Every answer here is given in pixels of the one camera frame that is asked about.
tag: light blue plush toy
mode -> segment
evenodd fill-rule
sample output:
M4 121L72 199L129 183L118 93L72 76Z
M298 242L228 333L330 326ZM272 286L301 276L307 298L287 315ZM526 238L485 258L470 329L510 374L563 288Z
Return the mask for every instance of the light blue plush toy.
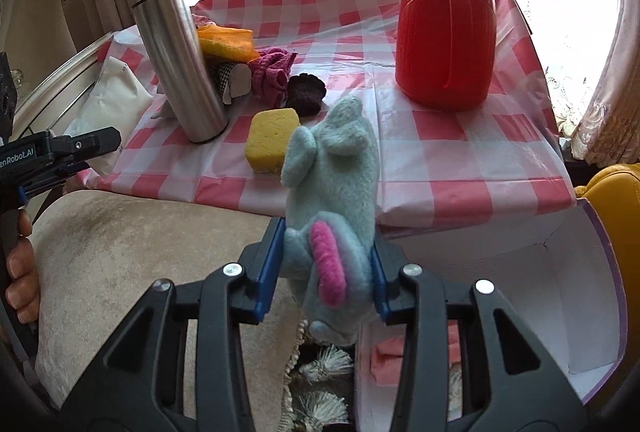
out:
M289 196L280 276L317 340L351 345L375 316L369 256L379 175L376 136L355 96L291 135L282 168Z

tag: pink gingham tablecloth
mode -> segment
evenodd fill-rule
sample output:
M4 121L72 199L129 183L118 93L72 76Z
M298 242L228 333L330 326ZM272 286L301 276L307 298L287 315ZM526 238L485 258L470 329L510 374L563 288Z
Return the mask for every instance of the pink gingham tablecloth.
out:
M297 52L292 75L321 78L326 106L347 94L360 97L380 144L378 222L428 228L547 213L575 202L526 22L515 0L496 3L490 94L478 110L456 115L423 108L396 86L399 0L203 0L192 11L253 30L257 47ZM135 26L115 35L108 55L126 62L155 93L158 78ZM255 175L244 158L252 116L264 109L257 97L234 100L228 128L202 145L190 144L175 120L151 119L163 101L156 94L113 174L79 174L85 187L284 214L279 178Z

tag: white tissue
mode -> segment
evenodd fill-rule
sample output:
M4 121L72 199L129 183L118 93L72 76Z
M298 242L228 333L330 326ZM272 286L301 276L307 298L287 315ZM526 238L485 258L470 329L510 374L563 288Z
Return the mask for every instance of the white tissue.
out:
M98 174L106 176L113 172L122 146L152 101L153 97L129 65L110 56L102 64L100 76L80 115L71 122L65 134L73 137L110 126L120 132L122 145L117 151L87 161Z

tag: pink plush tail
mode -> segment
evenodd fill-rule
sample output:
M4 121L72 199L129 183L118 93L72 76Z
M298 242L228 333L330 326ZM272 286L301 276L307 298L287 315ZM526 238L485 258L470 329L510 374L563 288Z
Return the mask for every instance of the pink plush tail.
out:
M335 236L326 222L317 221L311 226L310 241L320 277L320 301L328 307L339 307L346 298L347 280Z

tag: finger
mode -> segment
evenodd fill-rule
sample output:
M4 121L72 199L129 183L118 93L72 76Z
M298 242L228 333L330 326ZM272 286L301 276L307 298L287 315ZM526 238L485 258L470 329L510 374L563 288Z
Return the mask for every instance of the finger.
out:
M18 278L6 289L6 301L14 309L28 306L38 294L38 274L31 271L24 277Z
M35 322L40 315L40 293L36 293L36 297L27 307L18 310L18 320L20 323Z
M33 231L31 217L29 217L29 214L25 209L21 209L20 215L18 216L18 231L20 232L20 235L24 235L25 237L28 237Z
M11 278L18 280L35 269L33 246L26 237L19 237L18 244L6 258L6 268Z

